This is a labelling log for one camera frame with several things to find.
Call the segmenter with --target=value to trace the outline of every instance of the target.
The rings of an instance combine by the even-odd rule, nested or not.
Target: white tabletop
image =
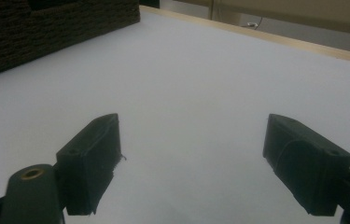
[[[350,62],[142,12],[140,23],[0,74],[0,197],[23,167],[119,113],[96,216],[69,224],[339,223],[312,217],[262,158],[267,118],[350,152]]]

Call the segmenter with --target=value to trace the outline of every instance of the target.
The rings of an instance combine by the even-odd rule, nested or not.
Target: wicker basket
[[[139,21],[138,0],[0,0],[0,72]]]

